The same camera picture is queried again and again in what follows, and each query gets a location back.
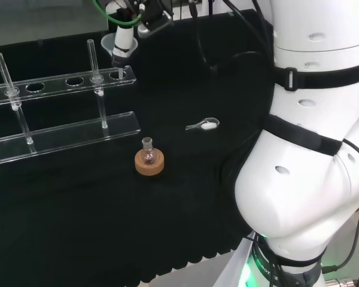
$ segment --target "robotic arm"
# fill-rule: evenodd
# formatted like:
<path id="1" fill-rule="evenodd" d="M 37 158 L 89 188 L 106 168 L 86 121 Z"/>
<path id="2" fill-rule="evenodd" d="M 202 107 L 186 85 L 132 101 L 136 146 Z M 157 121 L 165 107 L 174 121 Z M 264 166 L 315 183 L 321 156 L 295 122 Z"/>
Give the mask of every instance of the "robotic arm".
<path id="1" fill-rule="evenodd" d="M 262 234 L 249 260 L 257 286 L 323 287 L 320 257 L 359 208 L 359 0 L 273 0 L 272 9 L 282 72 L 236 202 Z"/>
<path id="2" fill-rule="evenodd" d="M 138 46 L 134 27 L 138 26 L 141 38 L 160 31 L 172 23 L 172 12 L 161 0 L 113 0 L 103 11 L 97 0 L 97 8 L 108 18 L 109 29 L 114 29 L 113 67 L 123 68 Z"/>

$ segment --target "test tube rack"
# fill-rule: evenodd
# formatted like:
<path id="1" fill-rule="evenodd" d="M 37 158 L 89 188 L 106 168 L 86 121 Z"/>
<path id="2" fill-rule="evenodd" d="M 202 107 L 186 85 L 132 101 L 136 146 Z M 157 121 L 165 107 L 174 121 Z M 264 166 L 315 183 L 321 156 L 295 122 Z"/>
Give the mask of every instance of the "test tube rack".
<path id="1" fill-rule="evenodd" d="M 141 131 L 134 112 L 107 116 L 104 88 L 133 84 L 132 68 L 98 69 L 95 45 L 87 41 L 92 70 L 26 81 L 12 82 L 0 53 L 0 105 L 10 104 L 22 129 L 18 135 L 0 138 L 0 164 L 68 148 L 107 141 Z M 30 131 L 22 111 L 22 102 L 62 94 L 93 90 L 98 101 L 99 118 L 63 126 Z"/>

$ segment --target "black table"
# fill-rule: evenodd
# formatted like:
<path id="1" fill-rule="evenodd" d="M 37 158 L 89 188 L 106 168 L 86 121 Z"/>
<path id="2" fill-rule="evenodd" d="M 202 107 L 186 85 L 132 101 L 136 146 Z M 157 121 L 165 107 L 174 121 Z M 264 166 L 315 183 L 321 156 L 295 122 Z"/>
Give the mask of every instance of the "black table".
<path id="1" fill-rule="evenodd" d="M 253 11 L 244 13 L 260 27 Z M 227 14 L 200 25 L 212 63 L 260 50 Z M 183 20 L 141 40 L 131 64 L 136 84 L 105 91 L 107 114 L 135 111 L 141 134 L 0 165 L 0 286 L 136 286 L 229 252 L 250 232 L 218 175 L 227 154 L 267 113 L 270 73 L 263 59 L 247 56 L 211 76 L 192 31 L 192 21 Z M 100 68 L 108 68 L 99 45 L 105 34 L 13 44 L 0 52 L 14 81 L 88 71 L 91 38 Z M 98 117 L 92 92 L 27 101 L 23 110 L 31 130 Z M 219 119 L 220 127 L 185 132 L 205 117 Z M 14 114 L 0 106 L 0 137 L 15 133 Z M 165 154 L 165 170 L 156 178 L 134 170 L 143 136 Z"/>

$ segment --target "robot end effector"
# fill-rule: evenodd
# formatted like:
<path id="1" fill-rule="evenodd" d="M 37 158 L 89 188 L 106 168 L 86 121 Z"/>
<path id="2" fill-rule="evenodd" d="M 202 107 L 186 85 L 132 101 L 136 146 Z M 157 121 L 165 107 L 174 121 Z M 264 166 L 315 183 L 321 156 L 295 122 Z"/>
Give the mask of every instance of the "robot end effector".
<path id="1" fill-rule="evenodd" d="M 147 38 L 172 23 L 172 11 L 162 0 L 116 0 L 109 6 L 107 14 L 118 21 L 112 51 L 112 65 L 115 67 L 127 65 L 129 57 L 138 46 L 133 37 L 134 26 L 138 26 L 140 38 Z"/>

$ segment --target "green cable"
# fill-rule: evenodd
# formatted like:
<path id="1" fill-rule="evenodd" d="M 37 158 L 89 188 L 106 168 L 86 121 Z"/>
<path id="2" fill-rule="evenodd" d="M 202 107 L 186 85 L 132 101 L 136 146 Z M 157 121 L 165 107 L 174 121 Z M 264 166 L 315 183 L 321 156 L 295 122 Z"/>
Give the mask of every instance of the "green cable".
<path id="1" fill-rule="evenodd" d="M 93 0 L 94 5 L 97 7 L 97 9 L 102 13 L 102 15 L 104 15 L 106 18 L 108 18 L 109 21 L 116 23 L 117 25 L 122 25 L 122 26 L 136 26 L 138 24 L 138 22 L 141 19 L 141 14 L 137 16 L 136 19 L 129 21 L 129 22 L 122 22 L 122 21 L 118 21 L 112 17 L 110 17 L 102 8 L 101 6 L 97 3 L 97 0 Z"/>

